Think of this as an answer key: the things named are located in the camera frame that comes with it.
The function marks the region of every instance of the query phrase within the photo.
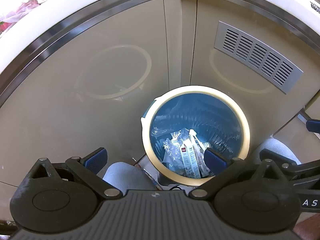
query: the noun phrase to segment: beige rim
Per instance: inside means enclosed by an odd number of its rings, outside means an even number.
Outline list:
[[[159,108],[170,99],[179,95],[189,94],[189,93],[203,93],[203,94],[213,96],[215,98],[220,99],[224,103],[226,103],[233,110],[233,112],[235,113],[236,117],[239,120],[241,130],[242,130],[242,135],[243,135],[242,145],[238,154],[238,157],[241,159],[245,159],[249,151],[250,131],[249,131],[249,125],[248,125],[247,119],[244,116],[244,113],[242,112],[241,108],[237,105],[237,103],[234,100],[232,100],[230,97],[228,97],[226,94],[218,90],[215,90],[213,88],[203,87],[203,86],[180,87],[180,88],[171,90],[165,93],[163,96],[155,99],[155,102],[153,103],[153,105],[150,106],[145,118],[143,117],[141,118],[142,141],[143,141],[143,146],[148,155],[149,160],[154,165],[154,167],[167,178],[183,185],[200,186],[211,178],[205,178],[205,179],[186,178],[184,176],[180,176],[170,171],[156,157],[156,154],[153,152],[151,142],[150,142],[150,137],[149,137],[151,122],[156,112],[159,110]]]

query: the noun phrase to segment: trash can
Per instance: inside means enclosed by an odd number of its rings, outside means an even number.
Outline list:
[[[246,158],[250,132],[244,113],[226,94],[203,86],[186,86],[156,98],[147,109],[142,123],[142,141],[155,168],[178,184],[199,186],[211,177],[188,178],[169,170],[163,163],[164,141],[171,133],[193,129],[202,142],[231,159]]]

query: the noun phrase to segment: vent slot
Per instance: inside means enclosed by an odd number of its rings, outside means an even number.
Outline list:
[[[253,69],[284,93],[288,93],[303,74],[268,45],[223,22],[219,22],[214,47]]]
[[[223,43],[223,48],[227,51],[234,52],[239,34],[227,29]]]

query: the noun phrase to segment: cabinet door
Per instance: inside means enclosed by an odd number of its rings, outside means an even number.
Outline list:
[[[40,157],[64,162],[99,147],[108,165],[134,163],[144,155],[140,118],[168,82],[163,0],[94,25],[42,62],[0,108],[0,181],[18,186]]]
[[[219,21],[273,48],[303,71],[286,94],[247,65],[215,48]],[[288,122],[320,88],[319,55],[293,33],[226,0],[198,0],[191,85],[215,88],[244,111],[251,149]]]

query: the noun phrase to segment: ventilation grille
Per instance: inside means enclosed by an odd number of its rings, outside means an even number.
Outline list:
[[[247,65],[285,94],[303,73],[268,45],[223,22],[219,22],[214,47]]]

